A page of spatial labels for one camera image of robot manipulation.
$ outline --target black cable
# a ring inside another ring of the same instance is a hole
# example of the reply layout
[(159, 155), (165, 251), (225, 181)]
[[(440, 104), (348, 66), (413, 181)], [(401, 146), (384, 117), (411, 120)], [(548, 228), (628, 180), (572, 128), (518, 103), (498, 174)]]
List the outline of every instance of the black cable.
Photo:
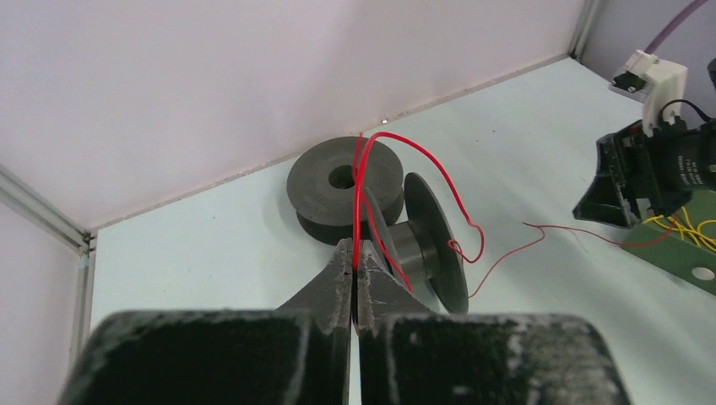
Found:
[(657, 115), (657, 117), (658, 117), (658, 120), (659, 120), (659, 126), (660, 126), (660, 127), (662, 127), (662, 126), (666, 123), (666, 121), (665, 121), (665, 119), (664, 119), (664, 110), (666, 110), (666, 107), (668, 107), (669, 105), (676, 104), (676, 103), (684, 103), (684, 104), (686, 104), (686, 105), (689, 105), (691, 108), (694, 109), (694, 111), (698, 114), (698, 116), (699, 116), (704, 122), (711, 122), (711, 120), (713, 120), (713, 118), (711, 118), (710, 116), (708, 116), (705, 112), (703, 112), (702, 109), (698, 108), (698, 107), (697, 107), (695, 104), (693, 104), (691, 101), (689, 101), (689, 100), (684, 100), (684, 99), (676, 99), (676, 100), (669, 101), (669, 102), (666, 103), (663, 107), (661, 107), (661, 110), (659, 110), (659, 114)]

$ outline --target white plastic mount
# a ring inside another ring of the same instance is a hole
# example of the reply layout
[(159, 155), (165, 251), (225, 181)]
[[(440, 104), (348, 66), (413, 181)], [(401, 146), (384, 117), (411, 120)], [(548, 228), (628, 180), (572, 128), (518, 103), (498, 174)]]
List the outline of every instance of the white plastic mount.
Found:
[[(634, 73), (636, 76), (647, 82), (641, 91), (633, 89), (618, 89), (613, 85), (610, 88), (622, 95), (642, 101), (642, 123), (643, 130), (651, 136), (652, 129), (656, 127), (659, 119), (659, 111), (669, 101), (681, 99), (684, 96), (686, 87), (686, 75), (688, 68), (678, 63), (659, 59), (655, 55), (636, 51), (626, 61), (623, 71)], [(681, 112), (681, 104), (674, 103), (664, 110), (664, 120), (673, 122), (674, 116)]]

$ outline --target wire spool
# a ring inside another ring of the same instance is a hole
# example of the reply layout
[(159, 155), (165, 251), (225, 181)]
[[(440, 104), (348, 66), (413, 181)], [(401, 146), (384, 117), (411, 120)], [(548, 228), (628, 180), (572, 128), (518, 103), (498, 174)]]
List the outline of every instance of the wire spool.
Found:
[[(308, 149), (294, 163), (286, 191), (301, 227), (314, 239), (329, 245), (353, 234), (352, 165), (359, 137), (335, 138)], [(376, 142), (368, 158), (364, 187), (370, 189), (379, 209), (374, 211), (386, 224), (395, 224), (403, 211), (403, 166), (398, 156)], [(361, 234), (370, 235), (363, 213)]]
[[(425, 180), (416, 173), (408, 173), (405, 177), (404, 193), (408, 220), (388, 226), (376, 217), (377, 236), (411, 284), (429, 282), (447, 312), (467, 313), (468, 287), (463, 262), (448, 246), (453, 233), (440, 203)], [(366, 193), (366, 198), (371, 205), (376, 203), (370, 192)], [(372, 234), (372, 240), (377, 246), (375, 234)], [(384, 264), (392, 273), (390, 264)]]

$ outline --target thin red wire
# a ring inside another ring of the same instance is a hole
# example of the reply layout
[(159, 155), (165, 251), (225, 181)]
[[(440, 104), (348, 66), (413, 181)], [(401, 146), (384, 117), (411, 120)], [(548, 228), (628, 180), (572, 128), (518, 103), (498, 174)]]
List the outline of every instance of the thin red wire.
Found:
[(674, 227), (676, 226), (676, 221), (677, 221), (677, 220), (678, 220), (678, 215), (675, 215), (675, 216), (674, 216), (674, 220), (671, 222), (671, 226), (670, 226), (663, 234), (661, 234), (659, 237), (657, 237), (657, 238), (654, 239), (654, 240), (650, 240), (650, 241), (648, 241), (648, 242), (639, 242), (639, 243), (615, 242), (615, 241), (613, 241), (613, 240), (606, 239), (606, 238), (605, 238), (604, 236), (602, 236), (602, 235), (595, 234), (594, 232), (592, 232), (592, 231), (590, 231), (590, 230), (586, 230), (586, 229), (572, 228), (572, 227), (569, 227), (569, 226), (560, 226), (560, 225), (533, 225), (533, 224), (529, 224), (529, 223), (527, 223), (527, 222), (523, 222), (523, 224), (529, 226), (530, 228), (536, 228), (537, 230), (540, 230), (540, 232), (542, 232), (542, 236), (541, 236), (538, 240), (534, 240), (534, 241), (532, 241), (532, 242), (529, 242), (527, 245), (520, 246), (520, 247), (518, 247), (517, 249), (512, 249), (511, 251), (505, 253), (505, 254), (502, 255), (499, 259), (497, 259), (497, 261), (495, 262), (495, 264), (493, 264), (492, 267), (490, 267), (490, 270), (488, 270), (487, 273), (485, 273), (485, 276), (483, 276), (482, 280), (480, 281), (480, 284), (478, 284), (477, 289), (475, 289), (474, 293), (472, 293), (472, 294), (469, 296), (469, 298), (473, 298), (474, 296), (477, 295), (477, 292), (480, 291), (480, 289), (482, 288), (482, 285), (485, 284), (485, 281), (487, 281), (487, 278), (490, 277), (490, 274), (492, 273), (492, 270), (495, 270), (495, 267), (497, 267), (497, 265), (500, 264), (501, 261), (503, 261), (504, 259), (508, 258), (508, 257), (511, 256), (512, 254), (517, 253), (518, 251), (522, 251), (522, 250), (524, 250), (524, 249), (527, 249), (528, 247), (537, 245), (538, 243), (540, 243), (541, 241), (543, 241), (543, 240), (545, 239), (545, 237), (547, 236), (547, 234), (545, 233), (545, 228), (553, 228), (553, 229), (557, 229), (557, 230), (571, 230), (571, 231), (573, 231), (573, 232), (583, 232), (583, 233), (588, 234), (588, 235), (596, 236), (597, 238), (600, 238), (601, 240), (603, 240), (603, 241), (605, 241), (605, 242), (608, 242), (608, 243), (611, 243), (612, 245), (617, 245), (617, 246), (645, 247), (645, 246), (655, 245), (655, 244), (661, 242), (662, 240), (664, 240), (664, 239), (666, 238), (666, 236), (667, 236), (667, 235), (674, 229)]
[[(363, 132), (361, 132), (359, 134), (358, 138), (360, 138), (360, 139), (358, 140), (357, 143), (355, 143), (355, 153), (353, 153), (353, 164), (352, 164), (352, 168), (351, 168), (351, 171), (353, 173), (353, 182), (354, 183), (356, 182), (356, 179), (358, 178), (358, 168), (356, 167), (355, 164), (357, 163), (358, 156), (360, 155), (360, 152), (361, 152), (361, 144), (363, 143)], [(398, 264), (395, 262), (395, 260), (390, 256), (390, 254), (388, 253), (388, 251), (385, 248), (385, 244), (383, 244), (382, 240), (380, 239), (380, 235), (377, 232), (375, 217), (373, 217), (371, 205), (368, 203), (367, 198), (365, 196), (363, 196), (362, 194), (361, 194), (361, 196), (362, 196), (361, 203), (365, 204), (365, 206), (366, 206), (366, 216), (368, 217), (368, 221), (370, 223), (373, 234), (376, 236), (376, 240), (378, 242), (378, 247), (380, 247), (383, 255), (388, 260), (388, 262), (393, 267), (393, 269), (398, 273), (400, 278), (403, 279), (403, 282), (405, 283), (405, 287), (408, 289), (408, 291), (410, 291), (412, 293), (413, 286), (410, 284), (410, 281), (405, 276), (405, 273), (403, 273), (403, 270), (400, 269), (400, 266), (398, 266)]]
[[(480, 232), (480, 252), (478, 253), (477, 257), (475, 259), (468, 259), (467, 257), (462, 254), (460, 251), (460, 255), (469, 260), (469, 262), (477, 262), (482, 257), (483, 253), (485, 252), (485, 232), (483, 229), (478, 225), (472, 222), (472, 219), (470, 219), (470, 216), (467, 212), (467, 209), (465, 209), (465, 206), (463, 205), (462, 199), (460, 198), (458, 194), (458, 190), (455, 188), (455, 185), (453, 184), (453, 180), (450, 178), (450, 175), (445, 171), (445, 168), (442, 167), (440, 162), (433, 156), (430, 152), (428, 152), (425, 148), (420, 146), (418, 143), (415, 143), (408, 138), (401, 137), (400, 135), (396, 135), (394, 133), (390, 132), (376, 132), (373, 134), (370, 139), (368, 139), (368, 142), (366, 143), (366, 146), (363, 149), (363, 154), (361, 156), (361, 163), (358, 166), (358, 176), (355, 180), (355, 195), (354, 195), (354, 201), (362, 201), (362, 187), (363, 187), (363, 180), (366, 175), (366, 163), (368, 161), (368, 155), (371, 151), (371, 148), (373, 144), (376, 142), (378, 138), (391, 138), (395, 139), (397, 141), (400, 141), (402, 143), (406, 143), (409, 146), (411, 146), (414, 149), (417, 149), (421, 153), (423, 153), (442, 173), (442, 176), (445, 178), (445, 181), (447, 182), (447, 185), (450, 187), (450, 191), (453, 193), (453, 196), (455, 197), (455, 202), (458, 204), (458, 207), (460, 208), (460, 211), (462, 212), (463, 216), (465, 217), (465, 220), (467, 221), (468, 225), (477, 229), (478, 232)], [(354, 271), (357, 270), (361, 254), (360, 254), (360, 248), (361, 248), (361, 204), (356, 203), (354, 204), (353, 209), (353, 269)], [(457, 242), (454, 240), (450, 240), (448, 244), (454, 249), (454, 247), (457, 245)]]
[(470, 264), (474, 264), (478, 261), (478, 259), (480, 259), (479, 256), (474, 259), (470, 259), (469, 257), (465, 256), (465, 254), (463, 253), (463, 247), (460, 245), (460, 242), (456, 241), (455, 239), (449, 240), (447, 242), (447, 245), (450, 247), (450, 249), (453, 249), (455, 253), (458, 254), (458, 256), (460, 256), (463, 260)]

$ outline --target white wall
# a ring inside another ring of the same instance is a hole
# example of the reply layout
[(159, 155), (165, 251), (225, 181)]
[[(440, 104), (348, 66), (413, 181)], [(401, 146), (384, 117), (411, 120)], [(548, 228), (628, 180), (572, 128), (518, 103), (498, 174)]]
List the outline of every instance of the white wall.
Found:
[(582, 6), (2, 2), (0, 161), (95, 226), (561, 55)]
[[(605, 78), (614, 76), (636, 49), (649, 42), (692, 0), (637, 0), (606, 2), (605, 8), (589, 37), (583, 62)], [(707, 114), (716, 114), (716, 91), (706, 66), (716, 57), (716, 2), (706, 2), (655, 52), (659, 57), (689, 68), (685, 98)], [(683, 106), (682, 114), (693, 126), (702, 121), (691, 108)]]
[(79, 257), (0, 204), (0, 403), (57, 400), (69, 367)]

